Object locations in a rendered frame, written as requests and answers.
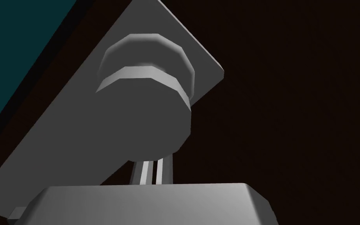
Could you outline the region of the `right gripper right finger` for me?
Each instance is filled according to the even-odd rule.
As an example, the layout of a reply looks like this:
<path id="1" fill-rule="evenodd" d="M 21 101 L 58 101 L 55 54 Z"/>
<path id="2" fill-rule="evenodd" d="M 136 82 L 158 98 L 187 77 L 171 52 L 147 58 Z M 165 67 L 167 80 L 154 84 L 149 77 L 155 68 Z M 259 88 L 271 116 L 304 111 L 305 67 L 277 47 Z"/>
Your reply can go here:
<path id="1" fill-rule="evenodd" d="M 156 184 L 173 184 L 173 155 L 157 161 Z"/>

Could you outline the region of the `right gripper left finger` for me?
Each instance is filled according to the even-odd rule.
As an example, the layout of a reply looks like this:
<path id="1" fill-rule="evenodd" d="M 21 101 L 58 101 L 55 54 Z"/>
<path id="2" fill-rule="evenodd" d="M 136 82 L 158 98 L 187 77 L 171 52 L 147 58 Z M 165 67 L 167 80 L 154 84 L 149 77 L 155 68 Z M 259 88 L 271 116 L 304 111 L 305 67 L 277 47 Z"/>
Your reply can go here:
<path id="1" fill-rule="evenodd" d="M 130 178 L 130 185 L 151 185 L 153 161 L 135 162 Z"/>

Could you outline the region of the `grey round door knob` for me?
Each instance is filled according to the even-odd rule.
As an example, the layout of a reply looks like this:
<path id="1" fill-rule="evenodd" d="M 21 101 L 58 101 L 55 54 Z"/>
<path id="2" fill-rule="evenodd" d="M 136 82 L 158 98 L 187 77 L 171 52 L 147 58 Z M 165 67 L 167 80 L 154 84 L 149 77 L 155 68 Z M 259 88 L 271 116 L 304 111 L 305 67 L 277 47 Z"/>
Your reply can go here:
<path id="1" fill-rule="evenodd" d="M 105 51 L 98 70 L 98 142 L 131 161 L 176 152 L 191 132 L 194 68 L 160 34 L 129 34 Z"/>

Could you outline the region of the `grey door knob plate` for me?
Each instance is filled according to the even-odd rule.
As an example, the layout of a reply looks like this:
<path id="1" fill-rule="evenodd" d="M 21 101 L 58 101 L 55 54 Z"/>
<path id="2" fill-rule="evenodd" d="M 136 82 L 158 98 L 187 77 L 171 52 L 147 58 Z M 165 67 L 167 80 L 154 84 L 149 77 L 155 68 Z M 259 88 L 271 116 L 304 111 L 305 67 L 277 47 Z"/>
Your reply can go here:
<path id="1" fill-rule="evenodd" d="M 44 113 L 0 166 L 0 216 L 51 186 L 96 186 L 127 159 L 98 142 L 94 103 L 107 48 L 129 34 L 160 34 L 182 47 L 194 71 L 191 106 L 224 69 L 161 0 L 132 0 Z"/>

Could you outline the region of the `dark brown door leaf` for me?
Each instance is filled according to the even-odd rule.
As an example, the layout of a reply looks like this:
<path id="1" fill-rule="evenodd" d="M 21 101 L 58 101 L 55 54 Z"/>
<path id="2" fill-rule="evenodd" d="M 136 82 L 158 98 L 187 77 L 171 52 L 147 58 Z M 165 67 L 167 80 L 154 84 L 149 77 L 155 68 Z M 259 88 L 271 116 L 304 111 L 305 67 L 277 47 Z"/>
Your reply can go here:
<path id="1" fill-rule="evenodd" d="M 360 225 L 360 0 L 161 0 L 224 69 L 176 184 L 246 183 L 279 225 Z M 0 166 L 131 0 L 0 0 Z"/>

